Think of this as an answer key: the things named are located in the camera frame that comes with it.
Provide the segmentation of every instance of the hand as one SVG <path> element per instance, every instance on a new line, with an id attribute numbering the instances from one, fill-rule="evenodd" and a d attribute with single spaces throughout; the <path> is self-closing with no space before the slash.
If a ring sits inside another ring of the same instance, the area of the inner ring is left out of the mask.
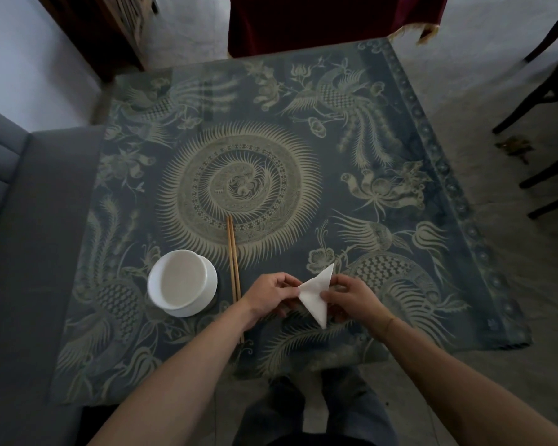
<path id="1" fill-rule="evenodd" d="M 295 303 L 293 299 L 300 295 L 300 288 L 297 286 L 301 284 L 297 278 L 285 272 L 263 274 L 257 278 L 238 302 L 252 315 L 246 330 L 273 310 L 285 317 L 286 313 L 279 305 L 283 301 L 289 305 Z"/>
<path id="2" fill-rule="evenodd" d="M 381 339 L 388 324 L 395 318 L 388 308 L 376 297 L 359 278 L 337 274 L 331 278 L 331 286 L 340 285 L 343 289 L 323 291 L 322 299 L 329 305 L 329 315 L 335 321 L 343 322 L 349 318 L 361 322 L 373 336 Z"/>

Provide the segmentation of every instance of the pants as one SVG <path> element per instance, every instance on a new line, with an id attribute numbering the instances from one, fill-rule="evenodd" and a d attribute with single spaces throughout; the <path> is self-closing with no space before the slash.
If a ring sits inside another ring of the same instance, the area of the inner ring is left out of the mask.
<path id="1" fill-rule="evenodd" d="M 357 368 L 327 369 L 321 375 L 329 412 L 328 434 L 363 439 L 375 446 L 397 445 L 387 412 Z M 304 395 L 289 378 L 271 381 L 265 397 L 246 409 L 233 446 L 264 446 L 301 432 L 304 403 Z"/>

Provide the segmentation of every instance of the person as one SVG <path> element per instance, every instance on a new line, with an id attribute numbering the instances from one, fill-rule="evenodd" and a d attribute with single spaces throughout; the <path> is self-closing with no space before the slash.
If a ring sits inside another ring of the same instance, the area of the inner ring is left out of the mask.
<path id="1" fill-rule="evenodd" d="M 124 401 L 89 443 L 182 445 L 205 411 L 244 331 L 283 304 L 293 307 L 301 282 L 286 273 L 261 275 L 245 295 L 183 349 L 164 362 Z M 392 315 L 364 282 L 334 275 L 321 293 L 335 321 L 361 322 L 382 342 L 461 445 L 558 445 L 558 427 L 510 392 L 448 355 Z M 326 434 L 303 434 L 303 396 L 286 376 L 271 381 L 249 407 L 234 445 L 394 445 L 384 407 L 359 374 L 326 370 Z"/>

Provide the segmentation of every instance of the forearm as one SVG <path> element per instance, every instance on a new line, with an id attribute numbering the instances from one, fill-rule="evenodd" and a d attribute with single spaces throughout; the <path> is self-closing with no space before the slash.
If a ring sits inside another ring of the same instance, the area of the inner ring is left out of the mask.
<path id="1" fill-rule="evenodd" d="M 500 385 L 399 319 L 385 330 L 381 340 L 459 444 L 558 445 L 558 427 Z"/>
<path id="2" fill-rule="evenodd" d="M 250 316 L 243 304 L 228 308 L 119 406 L 91 446 L 184 444 Z"/>

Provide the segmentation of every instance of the napkin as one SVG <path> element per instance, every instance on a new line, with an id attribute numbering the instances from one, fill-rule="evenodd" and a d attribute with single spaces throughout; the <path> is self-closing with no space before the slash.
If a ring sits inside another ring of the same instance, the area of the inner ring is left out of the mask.
<path id="1" fill-rule="evenodd" d="M 300 300 L 323 329 L 327 328 L 327 303 L 320 298 L 320 292 L 328 289 L 334 266 L 333 263 L 316 277 L 299 286 Z"/>

